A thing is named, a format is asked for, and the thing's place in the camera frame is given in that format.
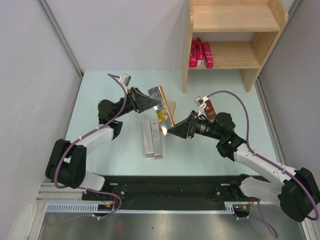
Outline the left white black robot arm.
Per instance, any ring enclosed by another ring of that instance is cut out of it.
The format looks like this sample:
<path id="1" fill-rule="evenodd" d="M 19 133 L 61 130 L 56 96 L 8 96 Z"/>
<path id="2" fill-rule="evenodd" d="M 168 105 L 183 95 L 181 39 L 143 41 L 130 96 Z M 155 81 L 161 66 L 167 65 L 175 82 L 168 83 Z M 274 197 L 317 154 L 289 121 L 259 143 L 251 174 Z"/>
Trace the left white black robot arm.
<path id="1" fill-rule="evenodd" d="M 91 132 L 73 142 L 59 139 L 55 142 L 45 177 L 56 184 L 57 188 L 90 189 L 100 200 L 110 196 L 111 188 L 105 178 L 87 170 L 87 156 L 102 145 L 114 140 L 120 134 L 123 122 L 116 118 L 132 111 L 142 113 L 161 103 L 132 87 L 118 102 L 101 100 L 97 106 L 98 126 Z"/>

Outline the red 3D toothpaste box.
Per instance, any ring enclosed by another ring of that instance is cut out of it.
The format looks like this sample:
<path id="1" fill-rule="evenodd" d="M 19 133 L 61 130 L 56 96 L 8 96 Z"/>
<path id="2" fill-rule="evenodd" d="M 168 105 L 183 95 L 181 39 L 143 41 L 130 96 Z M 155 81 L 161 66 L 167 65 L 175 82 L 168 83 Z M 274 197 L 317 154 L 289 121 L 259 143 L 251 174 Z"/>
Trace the red 3D toothpaste box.
<path id="1" fill-rule="evenodd" d="M 212 105 L 212 102 L 209 99 L 205 101 L 205 104 L 205 116 L 211 123 L 213 123 L 216 118 L 216 111 Z"/>

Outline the gold R&O toothpaste box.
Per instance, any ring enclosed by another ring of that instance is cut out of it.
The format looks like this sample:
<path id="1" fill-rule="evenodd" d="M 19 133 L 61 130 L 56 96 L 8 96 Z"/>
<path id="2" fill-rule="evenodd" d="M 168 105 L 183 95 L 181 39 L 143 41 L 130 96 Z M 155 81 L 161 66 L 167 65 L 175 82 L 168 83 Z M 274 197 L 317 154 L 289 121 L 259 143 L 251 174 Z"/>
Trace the gold R&O toothpaste box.
<path id="1" fill-rule="evenodd" d="M 161 104 L 153 107 L 158 118 L 159 126 L 161 127 L 162 133 L 168 135 L 168 129 L 175 126 L 175 122 L 171 121 L 168 112 L 168 100 L 165 96 L 165 92 L 161 85 L 155 86 L 148 90 L 149 96 L 154 99 L 159 99 Z"/>

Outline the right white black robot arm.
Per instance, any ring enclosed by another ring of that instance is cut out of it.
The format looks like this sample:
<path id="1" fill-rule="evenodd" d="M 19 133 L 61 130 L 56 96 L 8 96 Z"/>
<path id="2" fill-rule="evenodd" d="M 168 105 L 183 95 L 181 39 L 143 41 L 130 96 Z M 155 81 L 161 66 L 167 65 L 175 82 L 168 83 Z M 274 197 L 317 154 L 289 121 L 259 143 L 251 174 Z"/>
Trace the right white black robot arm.
<path id="1" fill-rule="evenodd" d="M 242 164 L 265 179 L 261 181 L 240 175 L 230 188 L 235 200 L 253 197 L 279 206 L 296 222 L 305 219 L 317 221 L 320 218 L 317 208 L 320 190 L 312 172 L 304 167 L 297 170 L 266 158 L 235 133 L 235 126 L 228 113 L 220 112 L 214 122 L 210 122 L 192 111 L 185 120 L 169 128 L 168 133 L 183 139 L 193 138 L 195 134 L 216 139 L 217 151 L 223 158 Z"/>

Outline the pink toothpaste box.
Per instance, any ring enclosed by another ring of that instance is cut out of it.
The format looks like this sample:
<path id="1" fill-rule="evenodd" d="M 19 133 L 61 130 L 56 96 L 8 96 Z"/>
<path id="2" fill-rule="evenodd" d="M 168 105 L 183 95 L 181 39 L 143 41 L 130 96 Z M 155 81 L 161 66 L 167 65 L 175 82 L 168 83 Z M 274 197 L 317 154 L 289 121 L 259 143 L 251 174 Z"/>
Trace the pink toothpaste box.
<path id="1" fill-rule="evenodd" d="M 210 44 L 208 42 L 204 42 L 202 44 L 204 57 L 205 57 L 205 66 L 207 69 L 212 69 L 214 67 L 214 57 L 211 51 Z"/>
<path id="2" fill-rule="evenodd" d="M 205 56 L 203 51 L 202 40 L 198 37 L 195 41 L 197 66 L 203 66 L 205 63 Z"/>
<path id="3" fill-rule="evenodd" d="M 196 68 L 198 65 L 197 52 L 196 52 L 196 43 L 195 41 L 191 42 L 190 47 L 190 56 L 189 56 L 189 68 Z"/>

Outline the orange toothpaste box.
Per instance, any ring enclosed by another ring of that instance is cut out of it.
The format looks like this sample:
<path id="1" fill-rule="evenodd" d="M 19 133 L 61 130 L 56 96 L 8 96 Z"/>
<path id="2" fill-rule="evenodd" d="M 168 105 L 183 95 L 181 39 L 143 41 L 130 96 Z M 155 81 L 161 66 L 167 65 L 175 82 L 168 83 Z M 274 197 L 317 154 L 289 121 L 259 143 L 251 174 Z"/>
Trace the orange toothpaste box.
<path id="1" fill-rule="evenodd" d="M 167 105 L 168 105 L 168 112 L 169 112 L 170 119 L 172 122 L 174 122 L 174 113 L 175 113 L 175 109 L 176 109 L 176 102 L 172 101 L 172 100 L 168 100 Z"/>

